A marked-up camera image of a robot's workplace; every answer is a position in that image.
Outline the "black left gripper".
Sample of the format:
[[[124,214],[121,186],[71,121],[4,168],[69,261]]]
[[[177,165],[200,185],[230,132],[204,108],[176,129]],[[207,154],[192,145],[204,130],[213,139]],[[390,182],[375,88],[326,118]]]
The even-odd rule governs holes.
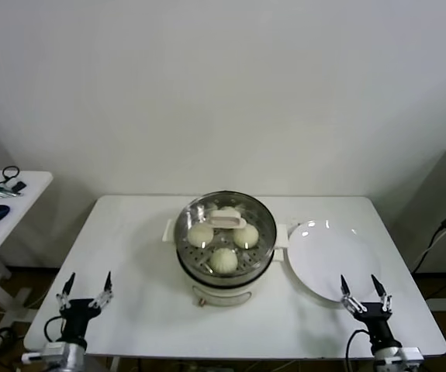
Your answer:
[[[74,284],[75,272],[65,282],[61,293],[56,294],[59,310],[64,320],[60,341],[66,343],[85,343],[88,323],[101,314],[113,298],[111,272],[108,272],[103,291],[93,300],[91,298],[69,300]]]

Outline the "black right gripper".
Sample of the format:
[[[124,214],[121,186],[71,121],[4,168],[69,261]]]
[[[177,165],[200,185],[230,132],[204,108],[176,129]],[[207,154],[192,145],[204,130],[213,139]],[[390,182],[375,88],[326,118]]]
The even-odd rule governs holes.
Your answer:
[[[341,275],[341,304],[359,322],[366,325],[372,350],[382,350],[396,346],[388,320],[392,311],[392,295],[388,294],[383,284],[372,274],[371,279],[381,303],[361,303],[351,295],[350,288]]]

